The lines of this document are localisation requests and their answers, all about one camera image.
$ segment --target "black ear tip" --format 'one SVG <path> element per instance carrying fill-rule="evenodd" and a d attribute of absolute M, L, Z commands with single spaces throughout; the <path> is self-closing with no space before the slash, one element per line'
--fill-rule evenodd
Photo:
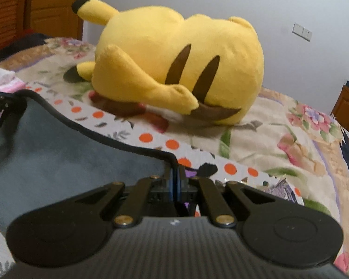
<path fill-rule="evenodd" d="M 76 0 L 73 2 L 73 4 L 71 5 L 71 9 L 73 10 L 73 12 L 75 14 L 78 13 L 78 10 L 80 9 L 80 7 L 82 7 L 86 2 L 88 2 L 89 0 Z"/>

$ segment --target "yellow plush toy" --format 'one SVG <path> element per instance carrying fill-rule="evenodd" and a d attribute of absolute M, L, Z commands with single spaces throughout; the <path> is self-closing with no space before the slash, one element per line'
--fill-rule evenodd
<path fill-rule="evenodd" d="M 105 25 L 96 61 L 73 69 L 103 97 L 232 125 L 259 93 L 262 48 L 242 18 L 185 20 L 161 6 L 119 12 L 99 0 L 77 0 L 72 8 L 83 20 Z"/>

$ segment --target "gold screw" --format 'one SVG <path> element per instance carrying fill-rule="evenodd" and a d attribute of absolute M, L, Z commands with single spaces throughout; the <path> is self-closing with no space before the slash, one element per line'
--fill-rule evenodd
<path fill-rule="evenodd" d="M 234 217 L 231 215 L 220 215 L 216 217 L 216 222 L 219 224 L 228 225 L 234 222 Z"/>
<path fill-rule="evenodd" d="M 129 225 L 133 222 L 133 218 L 128 215 L 120 215 L 116 216 L 114 221 L 119 225 Z"/>

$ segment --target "wooden door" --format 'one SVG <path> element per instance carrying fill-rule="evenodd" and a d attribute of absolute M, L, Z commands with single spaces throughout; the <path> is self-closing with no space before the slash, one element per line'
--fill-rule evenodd
<path fill-rule="evenodd" d="M 349 131 L 349 88 L 344 86 L 332 110 L 336 120 Z"/>
<path fill-rule="evenodd" d="M 83 22 L 71 9 L 75 0 L 31 0 L 30 28 L 52 37 L 81 39 Z"/>

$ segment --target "bed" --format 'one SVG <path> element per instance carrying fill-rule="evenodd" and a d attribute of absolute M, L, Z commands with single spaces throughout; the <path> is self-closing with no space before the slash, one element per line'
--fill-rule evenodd
<path fill-rule="evenodd" d="M 23 13 L 26 18 L 26 0 L 17 1 L 16 14 Z M 109 112 L 109 102 L 96 100 L 89 82 L 68 83 L 63 79 L 64 73 L 78 62 L 94 59 L 94 46 L 71 38 L 23 36 L 24 21 L 14 19 L 13 31 L 8 33 L 10 39 L 0 36 L 0 48 L 5 46 L 0 49 L 0 68 L 15 71 L 18 78 L 31 83 L 27 87 L 42 91 L 55 105 L 62 101 L 57 99 L 62 95 L 70 97 L 71 102 L 80 101 Z M 65 112 L 74 116 L 74 120 L 82 122 L 88 117 L 73 109 L 74 103 L 66 106 L 69 110 Z M 264 190 L 274 180 L 259 180 L 260 173 L 286 178 L 302 198 L 302 204 L 331 215 L 341 224 L 344 243 L 335 265 L 349 275 L 349 142 L 341 126 L 330 116 L 262 88 L 246 117 L 233 127 L 194 121 L 150 106 L 136 116 L 123 119 L 116 116 L 113 121 L 147 131 L 137 145 L 175 153 L 188 169 L 196 170 L 200 165 L 192 157 L 194 153 L 197 156 L 200 152 L 207 153 L 211 161 L 230 160 L 211 177 L 221 183 L 237 179 Z M 97 125 L 107 129 L 102 123 L 106 122 Z M 150 131 L 162 135 L 166 141 L 151 141 Z M 127 138 L 124 134 L 113 137 L 121 141 Z M 179 144 L 186 144 L 186 150 Z M 5 251 L 1 234 L 0 246 L 3 249 L 1 276 L 14 260 Z"/>

